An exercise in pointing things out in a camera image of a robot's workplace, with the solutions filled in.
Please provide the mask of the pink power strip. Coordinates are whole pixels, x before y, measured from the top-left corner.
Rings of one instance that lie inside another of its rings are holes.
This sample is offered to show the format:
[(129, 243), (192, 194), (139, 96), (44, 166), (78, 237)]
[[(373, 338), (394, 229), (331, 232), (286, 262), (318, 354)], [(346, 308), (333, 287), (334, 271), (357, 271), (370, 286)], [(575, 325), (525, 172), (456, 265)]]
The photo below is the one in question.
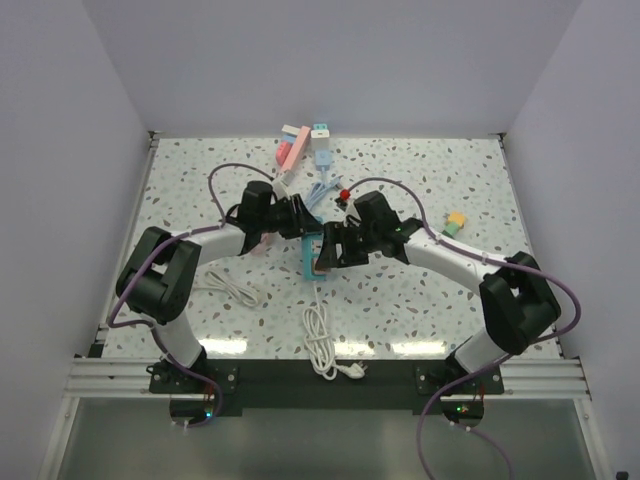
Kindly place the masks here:
[(296, 135), (286, 159), (281, 165), (281, 171), (293, 171), (298, 161), (302, 158), (311, 138), (311, 128), (302, 126)]

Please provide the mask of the green plug adapter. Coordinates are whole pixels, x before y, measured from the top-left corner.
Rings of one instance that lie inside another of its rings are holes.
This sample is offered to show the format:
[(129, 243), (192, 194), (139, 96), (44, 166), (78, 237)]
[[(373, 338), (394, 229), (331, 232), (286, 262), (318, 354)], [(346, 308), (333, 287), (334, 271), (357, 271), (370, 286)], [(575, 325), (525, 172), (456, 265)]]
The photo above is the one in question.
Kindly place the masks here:
[(462, 229), (462, 226), (455, 222), (450, 222), (445, 225), (442, 230), (442, 234), (448, 237), (454, 238), (459, 231)]

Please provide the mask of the yellow plug adapter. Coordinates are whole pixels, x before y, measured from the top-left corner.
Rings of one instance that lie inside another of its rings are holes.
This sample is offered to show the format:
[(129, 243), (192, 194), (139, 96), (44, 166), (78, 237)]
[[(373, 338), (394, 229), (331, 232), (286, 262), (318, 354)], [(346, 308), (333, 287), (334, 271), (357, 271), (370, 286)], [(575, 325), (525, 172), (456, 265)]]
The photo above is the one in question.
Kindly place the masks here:
[(448, 224), (456, 224), (459, 228), (463, 228), (466, 222), (466, 217), (461, 212), (451, 212), (447, 217)]

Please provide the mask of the blue power strip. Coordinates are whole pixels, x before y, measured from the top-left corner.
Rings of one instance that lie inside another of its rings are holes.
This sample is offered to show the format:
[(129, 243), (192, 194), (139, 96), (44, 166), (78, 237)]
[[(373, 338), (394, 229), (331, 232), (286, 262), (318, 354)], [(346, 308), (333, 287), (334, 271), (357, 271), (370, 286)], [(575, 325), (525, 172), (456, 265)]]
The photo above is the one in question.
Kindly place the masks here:
[(318, 171), (326, 172), (332, 165), (332, 154), (328, 149), (318, 149), (314, 151), (315, 166)]

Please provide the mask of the teal power strip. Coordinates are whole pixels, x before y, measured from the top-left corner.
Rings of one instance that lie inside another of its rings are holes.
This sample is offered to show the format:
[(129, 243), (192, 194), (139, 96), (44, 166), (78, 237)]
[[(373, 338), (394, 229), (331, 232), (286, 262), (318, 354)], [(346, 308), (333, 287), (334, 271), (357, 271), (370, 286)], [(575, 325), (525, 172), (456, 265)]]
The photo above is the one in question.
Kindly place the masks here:
[(303, 276), (308, 281), (323, 281), (326, 277), (314, 278), (312, 267), (315, 266), (317, 257), (319, 256), (323, 239), (323, 231), (321, 233), (309, 234), (301, 237), (301, 252), (303, 263)]

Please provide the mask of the white charger cube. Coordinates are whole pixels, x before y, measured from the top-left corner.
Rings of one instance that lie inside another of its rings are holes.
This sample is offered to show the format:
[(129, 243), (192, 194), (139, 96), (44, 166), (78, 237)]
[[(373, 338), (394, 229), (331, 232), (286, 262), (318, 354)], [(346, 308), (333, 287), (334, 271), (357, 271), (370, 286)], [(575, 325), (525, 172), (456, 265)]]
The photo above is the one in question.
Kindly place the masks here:
[(328, 129), (312, 129), (311, 130), (311, 147), (314, 151), (328, 150), (330, 140), (330, 131)]

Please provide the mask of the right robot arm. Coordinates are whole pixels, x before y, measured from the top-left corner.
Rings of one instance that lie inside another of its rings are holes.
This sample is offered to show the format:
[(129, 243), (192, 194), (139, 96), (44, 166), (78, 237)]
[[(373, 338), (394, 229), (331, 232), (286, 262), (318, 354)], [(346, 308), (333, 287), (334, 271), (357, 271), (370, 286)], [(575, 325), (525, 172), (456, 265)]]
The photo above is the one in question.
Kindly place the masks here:
[(484, 326), (446, 360), (445, 379), (456, 392), (469, 392), (480, 382), (480, 370), (523, 353), (560, 317), (560, 305), (531, 255), (468, 250), (428, 231), (418, 218), (400, 219), (379, 192), (352, 202), (343, 221), (323, 225), (317, 266), (366, 265), (373, 253), (431, 270), (480, 298)]

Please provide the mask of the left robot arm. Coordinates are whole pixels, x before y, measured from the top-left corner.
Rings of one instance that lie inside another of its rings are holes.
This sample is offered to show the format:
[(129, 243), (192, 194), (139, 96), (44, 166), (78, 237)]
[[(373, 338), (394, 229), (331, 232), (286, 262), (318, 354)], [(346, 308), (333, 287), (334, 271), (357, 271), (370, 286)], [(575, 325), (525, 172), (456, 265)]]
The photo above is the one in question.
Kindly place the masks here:
[(272, 184), (249, 182), (238, 205), (219, 226), (173, 235), (159, 227), (146, 229), (125, 263), (115, 287), (118, 298), (108, 325), (126, 305), (142, 316), (165, 358), (175, 366), (171, 378), (185, 392), (200, 390), (207, 368), (206, 352), (186, 315), (196, 270), (205, 264), (250, 253), (266, 233), (284, 239), (320, 233), (323, 226), (298, 194), (276, 195)]

